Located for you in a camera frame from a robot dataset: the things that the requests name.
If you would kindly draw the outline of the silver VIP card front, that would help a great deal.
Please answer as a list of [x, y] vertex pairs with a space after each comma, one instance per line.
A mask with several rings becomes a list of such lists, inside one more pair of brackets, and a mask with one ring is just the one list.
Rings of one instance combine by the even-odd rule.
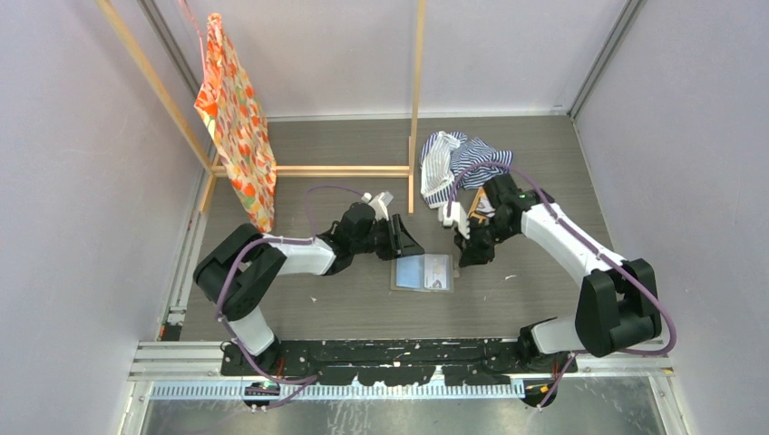
[[423, 258], [423, 288], [431, 291], [449, 291], [453, 278], [452, 262], [448, 255], [425, 255]]

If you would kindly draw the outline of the yellow oval tray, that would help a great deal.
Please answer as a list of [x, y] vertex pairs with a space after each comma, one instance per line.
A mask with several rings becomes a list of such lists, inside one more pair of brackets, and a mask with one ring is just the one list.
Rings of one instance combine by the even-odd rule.
[[472, 226], [488, 225], [494, 215], [495, 208], [489, 201], [485, 190], [479, 188], [476, 191], [470, 210], [468, 211], [468, 222]]

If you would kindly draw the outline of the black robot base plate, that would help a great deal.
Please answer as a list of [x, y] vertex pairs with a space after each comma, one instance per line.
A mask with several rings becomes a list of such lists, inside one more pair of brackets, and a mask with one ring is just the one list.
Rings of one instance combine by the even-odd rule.
[[425, 385], [435, 375], [448, 386], [502, 385], [510, 376], [552, 379], [577, 364], [566, 352], [539, 355], [501, 338], [403, 340], [283, 340], [246, 358], [232, 341], [219, 346], [224, 376], [262, 372], [287, 381], [347, 386]]

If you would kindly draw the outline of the clear grey card holder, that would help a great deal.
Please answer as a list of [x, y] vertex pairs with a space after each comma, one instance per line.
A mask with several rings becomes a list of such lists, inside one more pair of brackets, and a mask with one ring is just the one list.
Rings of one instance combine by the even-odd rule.
[[421, 256], [411, 256], [406, 258], [396, 259], [392, 262], [391, 267], [391, 284], [390, 288], [394, 291], [406, 291], [406, 292], [422, 292], [422, 293], [442, 293], [449, 294], [455, 289], [454, 278], [456, 276], [453, 257], [451, 258], [453, 278], [451, 281], [451, 289], [449, 291], [431, 291], [423, 288], [423, 258]]

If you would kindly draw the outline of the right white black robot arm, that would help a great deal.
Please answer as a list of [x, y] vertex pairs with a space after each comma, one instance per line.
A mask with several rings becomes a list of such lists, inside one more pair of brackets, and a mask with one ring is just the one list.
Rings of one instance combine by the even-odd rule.
[[602, 246], [538, 186], [523, 190], [510, 175], [502, 174], [482, 188], [491, 216], [471, 217], [455, 198], [440, 211], [443, 225], [455, 231], [459, 265], [488, 264], [495, 258], [496, 246], [524, 236], [543, 248], [579, 288], [573, 315], [521, 328], [516, 352], [523, 368], [540, 372], [554, 355], [569, 351], [594, 357], [633, 353], [635, 345], [661, 335], [664, 316], [649, 262], [627, 260]]

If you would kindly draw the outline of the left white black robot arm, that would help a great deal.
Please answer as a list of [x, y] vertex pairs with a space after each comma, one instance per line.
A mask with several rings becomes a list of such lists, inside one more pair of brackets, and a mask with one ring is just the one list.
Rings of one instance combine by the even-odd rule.
[[215, 305], [215, 318], [240, 349], [243, 363], [266, 375], [277, 367], [277, 337], [260, 303], [277, 277], [332, 276], [357, 255], [392, 261], [423, 252], [399, 215], [387, 216], [358, 201], [313, 237], [278, 237], [243, 224], [198, 263], [193, 280]]

